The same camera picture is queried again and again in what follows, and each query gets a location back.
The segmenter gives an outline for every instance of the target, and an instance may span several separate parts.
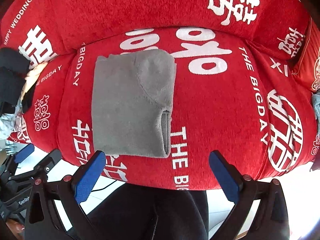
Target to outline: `red blanket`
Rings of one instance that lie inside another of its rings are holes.
[[[299,0],[15,0],[1,21],[1,43],[37,64],[134,29],[198,26],[255,43],[290,59],[309,16]]]
[[[219,187],[208,165],[214,149],[254,179],[283,175],[313,159],[311,93],[293,80],[287,62],[241,38],[200,28],[139,30],[83,46],[68,73],[63,69],[71,56],[59,56],[42,74],[34,106],[24,115],[30,140],[45,151],[58,146],[72,164],[85,163],[97,150],[91,119],[97,57],[152,48],[166,50],[177,63],[172,154],[167,159],[107,156],[105,176],[203,190]],[[60,65],[61,71],[42,81]]]

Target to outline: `metal screw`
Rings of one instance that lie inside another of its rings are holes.
[[[68,181],[70,181],[71,179],[72,179],[72,176],[71,176],[71,175],[66,175],[66,176],[63,177],[63,180],[64,180],[65,182],[68,182]]]
[[[35,184],[36,184],[36,185],[39,185],[41,182],[42,182],[41,179],[36,179]]]
[[[252,178],[251,178],[250,175],[248,175],[248,174],[244,174],[244,175],[243,175],[243,179],[244,179],[245,181],[251,181],[251,180],[252,180]]]
[[[280,185],[280,181],[277,179],[273,179],[272,182],[273,182],[273,184],[275,184],[277,186]]]

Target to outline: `orange fabric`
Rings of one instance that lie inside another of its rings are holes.
[[[300,60],[292,70],[294,79],[311,92],[320,89],[320,31],[312,19]]]

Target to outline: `black cable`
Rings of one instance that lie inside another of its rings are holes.
[[[96,190],[93,190],[93,191],[91,191],[91,192],[104,190],[104,189],[106,189],[107,187],[111,186],[112,184],[114,184],[114,183],[116,183],[116,182],[117,182],[117,180],[115,180],[114,182],[112,182],[112,183],[110,183],[109,185],[105,186],[104,188],[96,189]]]

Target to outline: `black pants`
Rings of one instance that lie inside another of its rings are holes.
[[[88,214],[110,240],[208,240],[205,191],[178,191],[124,184]],[[79,239],[73,228],[68,231]]]

